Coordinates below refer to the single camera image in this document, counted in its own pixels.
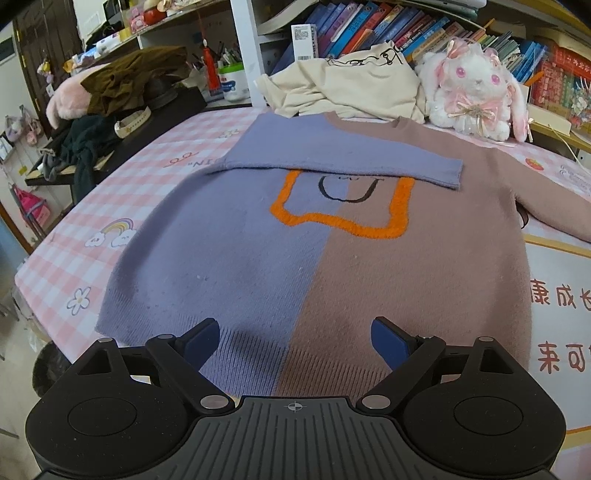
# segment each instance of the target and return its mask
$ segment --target pink bow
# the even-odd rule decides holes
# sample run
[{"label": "pink bow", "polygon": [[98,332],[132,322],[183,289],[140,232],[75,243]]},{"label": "pink bow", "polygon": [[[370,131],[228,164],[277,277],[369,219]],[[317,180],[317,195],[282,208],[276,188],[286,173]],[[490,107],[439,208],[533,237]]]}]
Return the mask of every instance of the pink bow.
[{"label": "pink bow", "polygon": [[484,125],[494,130],[498,122],[497,115],[503,107],[502,99],[487,100],[476,103],[469,100],[463,92],[449,92],[445,101],[445,111],[450,117],[471,116],[476,120],[478,133],[484,136]]}]

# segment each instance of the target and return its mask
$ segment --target cloud print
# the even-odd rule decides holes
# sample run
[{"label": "cloud print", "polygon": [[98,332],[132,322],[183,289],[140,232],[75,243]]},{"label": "cloud print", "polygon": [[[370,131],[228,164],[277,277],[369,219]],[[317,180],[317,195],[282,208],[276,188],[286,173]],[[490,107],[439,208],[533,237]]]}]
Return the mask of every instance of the cloud print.
[{"label": "cloud print", "polygon": [[99,247],[105,241],[105,234],[103,232],[96,232],[94,236],[86,241],[86,247]]},{"label": "cloud print", "polygon": [[119,236],[115,237],[111,242],[112,248],[122,247],[127,245],[129,241],[134,237],[136,230],[126,230],[125,232],[121,233]]}]

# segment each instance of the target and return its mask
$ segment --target pink plush toy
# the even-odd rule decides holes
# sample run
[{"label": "pink plush toy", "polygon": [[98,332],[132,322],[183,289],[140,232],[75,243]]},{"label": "pink plush toy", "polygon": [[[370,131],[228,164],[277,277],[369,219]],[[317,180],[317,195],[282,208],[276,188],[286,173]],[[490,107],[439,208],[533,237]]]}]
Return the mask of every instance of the pink plush toy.
[{"label": "pink plush toy", "polygon": [[464,134],[505,141],[529,131],[527,104],[519,83],[493,48],[452,38],[442,53],[427,53],[417,66],[431,123]]},{"label": "pink plush toy", "polygon": [[53,97],[49,100],[45,112],[47,119],[53,128],[57,129],[60,126],[60,118],[63,118],[64,120],[74,120],[75,118],[80,118],[81,116],[86,115],[92,95],[84,89],[81,82],[88,77],[88,75],[103,67],[105,67],[105,65],[90,67],[89,69],[66,79],[57,88]]}]

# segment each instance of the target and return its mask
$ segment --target dark green clothing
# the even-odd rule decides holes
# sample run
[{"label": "dark green clothing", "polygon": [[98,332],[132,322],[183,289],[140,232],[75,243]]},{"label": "dark green clothing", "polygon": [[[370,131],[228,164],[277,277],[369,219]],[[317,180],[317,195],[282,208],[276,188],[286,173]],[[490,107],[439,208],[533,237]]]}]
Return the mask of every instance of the dark green clothing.
[{"label": "dark green clothing", "polygon": [[112,61],[82,80],[82,86],[92,94],[88,113],[111,115],[132,100],[135,105],[143,105],[148,80],[172,73],[186,62],[185,47],[150,47]]},{"label": "dark green clothing", "polygon": [[115,135],[114,116],[85,115],[72,122],[70,132],[61,145],[63,168],[76,166],[74,203],[82,200],[96,185],[92,174],[96,161],[111,153],[121,139]]}]

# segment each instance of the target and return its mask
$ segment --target orange outline design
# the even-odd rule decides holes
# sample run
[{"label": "orange outline design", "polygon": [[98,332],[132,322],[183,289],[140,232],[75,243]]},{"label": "orange outline design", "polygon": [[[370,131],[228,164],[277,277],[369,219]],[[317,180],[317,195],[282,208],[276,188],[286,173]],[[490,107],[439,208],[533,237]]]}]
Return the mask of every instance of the orange outline design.
[{"label": "orange outline design", "polygon": [[322,223],[333,228],[340,228],[351,235],[373,239],[398,238],[408,226],[408,202],[415,180],[409,177],[401,177],[398,180],[392,201],[390,202],[390,220],[386,227],[372,227],[358,225],[351,220],[325,213],[311,212],[303,215],[293,215],[285,209],[285,203],[291,195],[301,170],[291,170],[285,177],[285,183],[279,192],[277,200],[273,202],[269,211],[287,226],[296,226],[304,222]]}]

